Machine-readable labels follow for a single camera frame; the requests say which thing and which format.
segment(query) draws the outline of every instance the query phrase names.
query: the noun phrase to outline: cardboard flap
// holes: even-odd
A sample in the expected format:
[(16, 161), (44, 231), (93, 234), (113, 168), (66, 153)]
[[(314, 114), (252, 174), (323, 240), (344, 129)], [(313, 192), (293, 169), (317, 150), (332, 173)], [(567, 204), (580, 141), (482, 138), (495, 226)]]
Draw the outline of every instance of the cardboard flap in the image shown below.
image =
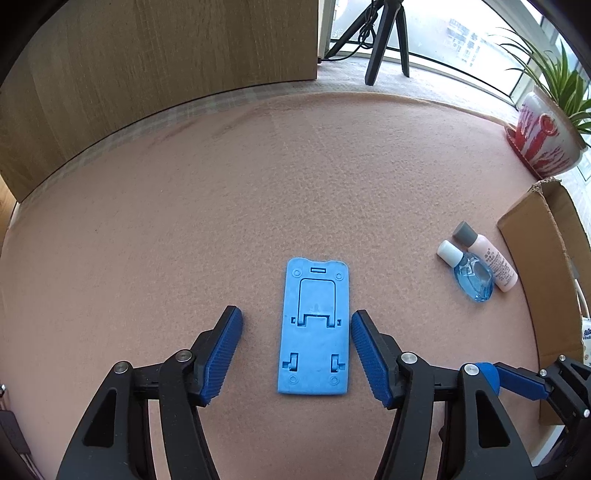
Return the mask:
[[(591, 249), (568, 192), (558, 180), (540, 181), (497, 226), (525, 291), (540, 368), (561, 353), (582, 361), (582, 322), (570, 259), (586, 298), (591, 299)], [(557, 420), (550, 409), (541, 409), (542, 423)]]

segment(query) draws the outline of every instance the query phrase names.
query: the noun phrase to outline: pink bottle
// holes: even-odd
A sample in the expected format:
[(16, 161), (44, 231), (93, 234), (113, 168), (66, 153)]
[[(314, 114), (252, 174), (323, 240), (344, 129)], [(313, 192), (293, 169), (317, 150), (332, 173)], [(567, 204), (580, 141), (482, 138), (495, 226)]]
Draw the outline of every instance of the pink bottle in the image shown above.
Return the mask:
[(495, 274), (496, 286), (502, 291), (510, 290), (517, 283), (517, 272), (487, 237), (478, 235), (466, 222), (457, 226), (453, 237), (469, 252), (484, 260)]

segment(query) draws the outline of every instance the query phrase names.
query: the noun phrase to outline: bottle label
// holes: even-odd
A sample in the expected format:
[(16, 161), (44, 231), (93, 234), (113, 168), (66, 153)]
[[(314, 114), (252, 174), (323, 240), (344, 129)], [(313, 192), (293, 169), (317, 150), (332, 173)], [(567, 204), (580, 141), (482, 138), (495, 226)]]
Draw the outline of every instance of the bottle label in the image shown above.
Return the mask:
[(495, 281), (497, 283), (506, 287), (511, 282), (511, 280), (513, 280), (515, 271), (499, 251), (488, 248), (484, 254), (483, 260), (488, 264), (492, 272), (495, 274)]

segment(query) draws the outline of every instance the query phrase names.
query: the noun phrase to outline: wooden panel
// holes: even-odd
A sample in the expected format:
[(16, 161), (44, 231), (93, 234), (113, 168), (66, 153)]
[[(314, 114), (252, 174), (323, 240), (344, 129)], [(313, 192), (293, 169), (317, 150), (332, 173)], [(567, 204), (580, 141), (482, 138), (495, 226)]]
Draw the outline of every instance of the wooden panel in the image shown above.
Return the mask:
[(67, 160), (147, 115), (316, 78), (317, 0), (70, 0), (0, 88), (0, 173), (22, 200)]
[(6, 235), (6, 230), (10, 223), (10, 217), (12, 216), (12, 211), (16, 204), (17, 201), (14, 196), (10, 193), (10, 190), (8, 190), (8, 187), (2, 178), (0, 178), (0, 249), (2, 249), (4, 236)]

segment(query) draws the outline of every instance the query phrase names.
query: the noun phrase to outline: metal screw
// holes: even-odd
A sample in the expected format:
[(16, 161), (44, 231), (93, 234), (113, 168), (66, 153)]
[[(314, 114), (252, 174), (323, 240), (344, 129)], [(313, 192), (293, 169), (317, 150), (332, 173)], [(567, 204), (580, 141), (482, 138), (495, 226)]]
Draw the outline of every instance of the metal screw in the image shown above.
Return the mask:
[(192, 356), (191, 350), (179, 350), (174, 357), (177, 359), (177, 362), (186, 362), (191, 360)]
[(405, 364), (410, 365), (417, 363), (418, 360), (417, 356), (412, 352), (404, 352), (402, 355), (400, 355), (400, 358)]
[(125, 372), (127, 372), (128, 368), (129, 368), (129, 363), (117, 362), (115, 364), (115, 366), (113, 367), (113, 372), (115, 372), (116, 374), (124, 374)]
[(478, 375), (479, 371), (480, 370), (478, 370), (478, 367), (474, 364), (464, 365), (464, 372), (466, 372), (468, 375)]

